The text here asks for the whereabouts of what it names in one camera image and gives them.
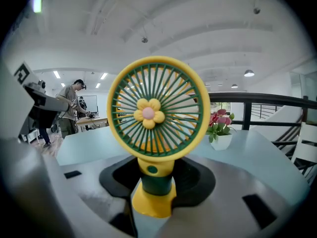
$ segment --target green fan grille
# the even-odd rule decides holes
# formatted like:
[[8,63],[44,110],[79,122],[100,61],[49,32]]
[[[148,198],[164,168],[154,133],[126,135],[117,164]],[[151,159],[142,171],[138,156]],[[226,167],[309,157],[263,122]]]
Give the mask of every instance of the green fan grille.
[[[160,101],[160,110],[165,114],[163,123],[145,129],[141,121],[134,119],[141,98]],[[111,119],[116,132],[131,149],[146,156],[164,157],[181,151],[196,137],[203,119],[202,97],[183,70],[165,63],[144,64],[131,70],[117,85]]]

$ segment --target light blue tabletop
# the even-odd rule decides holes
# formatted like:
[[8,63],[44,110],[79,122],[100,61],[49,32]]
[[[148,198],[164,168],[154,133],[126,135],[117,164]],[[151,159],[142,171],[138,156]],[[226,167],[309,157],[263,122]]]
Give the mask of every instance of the light blue tabletop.
[[[63,165],[86,163],[127,154],[109,127],[67,136],[57,155]],[[309,192],[305,178],[291,161],[265,137],[251,130],[233,134],[229,147],[215,151],[205,136],[190,153],[245,169],[294,205]]]

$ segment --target person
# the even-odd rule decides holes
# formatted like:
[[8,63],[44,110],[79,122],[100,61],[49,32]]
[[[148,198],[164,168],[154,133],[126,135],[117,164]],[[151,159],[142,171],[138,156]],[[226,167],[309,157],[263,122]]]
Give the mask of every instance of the person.
[[45,140],[43,147],[48,147],[51,144],[50,137],[45,128],[39,128],[40,136]]
[[[87,104],[84,100],[83,96],[79,97],[79,105],[83,110],[87,109]],[[84,113],[78,113],[78,119],[85,117],[86,115]]]
[[74,113],[75,109],[80,113],[88,115],[90,114],[90,112],[81,108],[78,102],[77,94],[75,92],[80,91],[83,88],[86,89],[84,81],[81,79],[77,79],[72,85],[67,85],[63,87],[60,93],[56,96],[57,99],[69,104],[68,111],[61,113],[58,120],[62,138],[76,133]]

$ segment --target fan base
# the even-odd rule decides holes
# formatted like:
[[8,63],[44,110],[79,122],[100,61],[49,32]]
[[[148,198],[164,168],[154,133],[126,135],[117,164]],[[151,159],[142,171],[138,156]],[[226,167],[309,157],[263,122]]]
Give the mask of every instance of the fan base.
[[140,214],[155,218],[167,218],[172,214],[172,200],[176,197],[176,188],[172,183],[172,188],[167,195],[156,196],[147,193],[139,184],[132,199],[133,208]]

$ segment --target potted plant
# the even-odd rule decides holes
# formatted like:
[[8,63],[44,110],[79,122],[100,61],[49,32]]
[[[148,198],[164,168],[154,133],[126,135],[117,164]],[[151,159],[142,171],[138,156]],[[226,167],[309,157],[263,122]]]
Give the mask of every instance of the potted plant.
[[228,117],[225,117],[225,114],[226,109],[220,109],[210,117],[206,135],[209,135],[209,142],[215,150],[227,149],[232,139],[229,125],[234,114]]

